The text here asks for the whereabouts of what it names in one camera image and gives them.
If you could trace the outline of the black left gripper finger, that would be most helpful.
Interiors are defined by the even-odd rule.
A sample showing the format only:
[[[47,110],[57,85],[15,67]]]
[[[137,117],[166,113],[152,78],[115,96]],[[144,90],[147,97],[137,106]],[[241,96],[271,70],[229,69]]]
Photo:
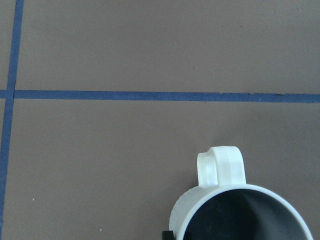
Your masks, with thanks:
[[[174,240],[174,233],[172,230],[165,230],[161,233],[162,240]]]

